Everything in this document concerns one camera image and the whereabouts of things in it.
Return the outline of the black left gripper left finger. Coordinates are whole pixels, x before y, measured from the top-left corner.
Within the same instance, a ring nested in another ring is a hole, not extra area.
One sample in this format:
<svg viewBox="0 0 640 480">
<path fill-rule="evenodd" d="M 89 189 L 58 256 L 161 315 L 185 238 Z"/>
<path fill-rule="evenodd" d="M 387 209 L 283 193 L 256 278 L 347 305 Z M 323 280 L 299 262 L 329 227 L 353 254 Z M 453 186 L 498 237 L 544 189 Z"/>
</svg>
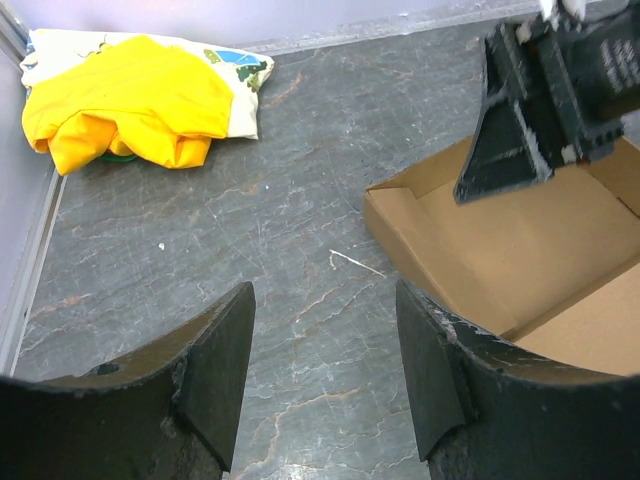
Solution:
<svg viewBox="0 0 640 480">
<path fill-rule="evenodd" d="M 5 479 L 218 479 L 231 469 L 254 287 L 81 376 L 1 381 Z"/>
</svg>

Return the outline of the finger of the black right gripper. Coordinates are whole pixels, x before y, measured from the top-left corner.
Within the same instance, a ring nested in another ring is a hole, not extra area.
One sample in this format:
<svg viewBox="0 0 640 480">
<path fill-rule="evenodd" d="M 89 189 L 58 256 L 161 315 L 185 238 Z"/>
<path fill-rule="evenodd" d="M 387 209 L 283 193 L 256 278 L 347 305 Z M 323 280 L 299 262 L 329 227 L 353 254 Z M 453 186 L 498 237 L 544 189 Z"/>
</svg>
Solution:
<svg viewBox="0 0 640 480">
<path fill-rule="evenodd" d="M 521 102 L 498 92 L 483 99 L 472 146 L 454 187 L 466 204 L 544 183 L 553 169 L 526 122 Z"/>
</svg>

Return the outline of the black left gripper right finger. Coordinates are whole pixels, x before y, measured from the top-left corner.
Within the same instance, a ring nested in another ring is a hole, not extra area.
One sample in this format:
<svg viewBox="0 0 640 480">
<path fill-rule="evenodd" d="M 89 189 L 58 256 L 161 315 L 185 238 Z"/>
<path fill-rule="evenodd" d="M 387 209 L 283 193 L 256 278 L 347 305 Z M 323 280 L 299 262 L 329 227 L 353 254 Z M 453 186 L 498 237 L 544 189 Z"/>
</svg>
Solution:
<svg viewBox="0 0 640 480">
<path fill-rule="evenodd" d="M 434 479 L 635 479 L 639 380 L 528 352 L 407 280 L 396 319 L 419 458 Z"/>
</svg>

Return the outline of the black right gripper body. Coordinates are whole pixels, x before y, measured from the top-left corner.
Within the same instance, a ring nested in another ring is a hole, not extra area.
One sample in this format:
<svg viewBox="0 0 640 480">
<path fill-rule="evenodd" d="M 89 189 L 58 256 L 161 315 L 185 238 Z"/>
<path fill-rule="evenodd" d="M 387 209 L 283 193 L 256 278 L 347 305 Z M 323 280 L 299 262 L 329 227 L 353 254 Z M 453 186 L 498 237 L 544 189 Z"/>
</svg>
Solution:
<svg viewBox="0 0 640 480">
<path fill-rule="evenodd" d="M 639 12 L 499 23 L 484 39 L 485 94 L 521 102 L 549 165 L 593 163 L 639 107 Z"/>
</svg>

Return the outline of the brown cardboard box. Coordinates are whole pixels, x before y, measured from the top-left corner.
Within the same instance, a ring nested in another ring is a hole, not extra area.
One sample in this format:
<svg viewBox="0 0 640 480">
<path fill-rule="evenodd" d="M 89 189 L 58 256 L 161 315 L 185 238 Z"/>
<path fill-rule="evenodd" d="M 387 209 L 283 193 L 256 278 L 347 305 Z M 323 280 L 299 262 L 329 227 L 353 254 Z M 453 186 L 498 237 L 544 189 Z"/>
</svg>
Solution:
<svg viewBox="0 0 640 480">
<path fill-rule="evenodd" d="M 639 151 L 458 204 L 469 139 L 369 187 L 367 228 L 439 304 L 543 357 L 617 376 L 639 370 Z"/>
</svg>

